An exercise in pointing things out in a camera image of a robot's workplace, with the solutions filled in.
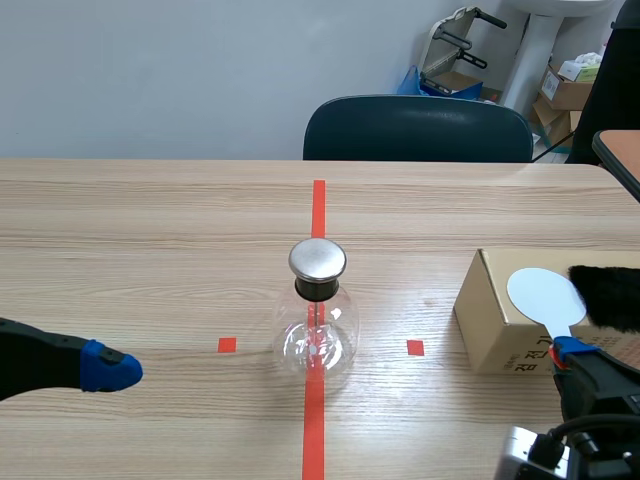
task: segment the black lid band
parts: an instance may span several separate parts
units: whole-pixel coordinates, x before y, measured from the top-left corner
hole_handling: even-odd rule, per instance
[[[296,278],[296,292],[310,302],[326,302],[338,293],[338,280],[326,283],[311,283],[301,278]]]

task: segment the white round paddle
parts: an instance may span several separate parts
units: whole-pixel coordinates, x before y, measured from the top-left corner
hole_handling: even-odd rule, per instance
[[[587,314],[576,287],[544,268],[523,268],[507,282],[509,298],[520,312],[547,328],[552,339],[570,337],[569,327]]]

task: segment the metal lid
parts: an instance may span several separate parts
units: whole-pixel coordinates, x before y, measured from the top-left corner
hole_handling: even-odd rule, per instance
[[[342,275],[347,267],[347,255],[331,240],[309,238],[293,247],[289,267],[296,277],[306,282],[327,283]]]

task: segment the white wall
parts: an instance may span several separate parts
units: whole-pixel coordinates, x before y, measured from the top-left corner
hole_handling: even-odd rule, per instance
[[[313,111],[390,93],[448,0],[2,0],[0,157],[301,158]],[[526,15],[471,32],[506,81]]]
[[[599,52],[611,35],[611,22],[618,16],[624,0],[616,0],[597,15],[565,18],[553,49],[554,63],[576,58],[582,53]]]

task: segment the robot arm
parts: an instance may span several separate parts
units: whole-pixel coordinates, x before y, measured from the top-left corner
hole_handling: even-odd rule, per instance
[[[96,340],[0,318],[0,401],[52,387],[114,392],[141,378],[142,367],[134,357]]]
[[[572,337],[551,357],[566,423],[539,435],[515,427],[495,479],[640,478],[640,371]]]

